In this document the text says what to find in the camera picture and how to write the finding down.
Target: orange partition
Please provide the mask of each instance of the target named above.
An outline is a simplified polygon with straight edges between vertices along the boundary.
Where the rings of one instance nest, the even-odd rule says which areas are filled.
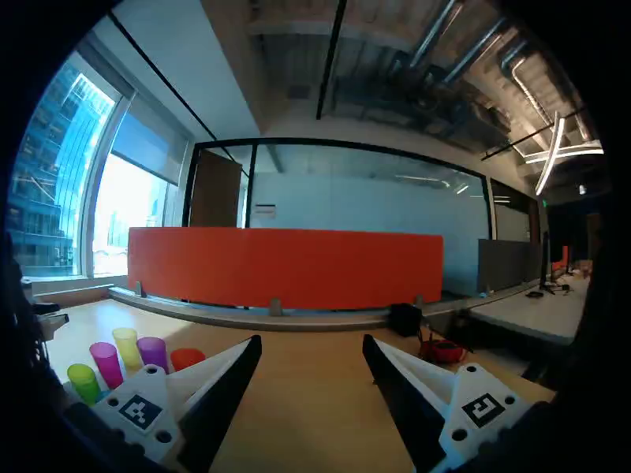
[[[563,257],[561,258],[561,261],[555,261],[552,263],[552,270],[556,271],[556,270],[560,270],[561,268],[565,268],[567,266],[567,260],[568,260],[568,248],[564,246]]]
[[[129,230],[129,287],[208,304],[355,309],[440,300],[442,237],[211,227]]]

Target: window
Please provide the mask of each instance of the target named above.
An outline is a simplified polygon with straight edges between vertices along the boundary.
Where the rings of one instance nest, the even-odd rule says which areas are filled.
[[[96,200],[94,274],[127,274],[131,227],[162,226],[165,180],[110,154]]]
[[[90,43],[77,48],[32,115],[9,189],[7,228],[28,277],[126,274],[129,228],[163,224],[188,146],[156,99]]]
[[[537,202],[491,179],[498,240],[539,243]]]
[[[9,188],[9,233],[25,276],[80,273],[76,256],[86,180],[120,98],[75,52],[39,101]]]

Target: glass building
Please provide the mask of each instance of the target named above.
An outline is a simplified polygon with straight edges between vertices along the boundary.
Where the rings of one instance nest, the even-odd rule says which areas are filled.
[[[7,227],[25,276],[78,274],[81,200],[114,100],[68,61],[28,125],[9,188]]]

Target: purple cup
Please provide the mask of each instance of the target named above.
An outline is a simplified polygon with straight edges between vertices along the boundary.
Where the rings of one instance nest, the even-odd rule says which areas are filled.
[[[144,364],[154,364],[162,367],[169,374],[166,361],[166,342],[162,338],[142,337],[138,340],[138,350]]]
[[[110,389],[116,389],[123,383],[121,365],[118,364],[116,347],[111,343],[99,341],[90,346],[90,354]]]

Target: desk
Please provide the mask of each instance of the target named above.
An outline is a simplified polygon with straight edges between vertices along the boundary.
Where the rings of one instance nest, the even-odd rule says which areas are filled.
[[[474,307],[469,314],[483,322],[534,337],[556,345],[569,345],[574,340],[583,316],[583,306],[589,279],[565,276],[559,284],[567,282],[573,291],[553,296],[526,297],[528,291]]]
[[[211,471],[413,470],[386,403],[372,385],[361,346],[364,333],[369,333],[416,354],[415,337],[401,338],[387,329],[324,333],[228,329],[157,315],[114,300],[67,312],[70,322],[47,343],[51,365],[62,381],[72,363],[95,367],[90,344],[111,342],[112,329],[120,326],[133,327],[141,336],[163,337],[169,351],[197,347],[207,356],[260,334],[259,366]],[[481,364],[530,402],[554,396],[553,391],[479,355],[468,354],[464,361]]]

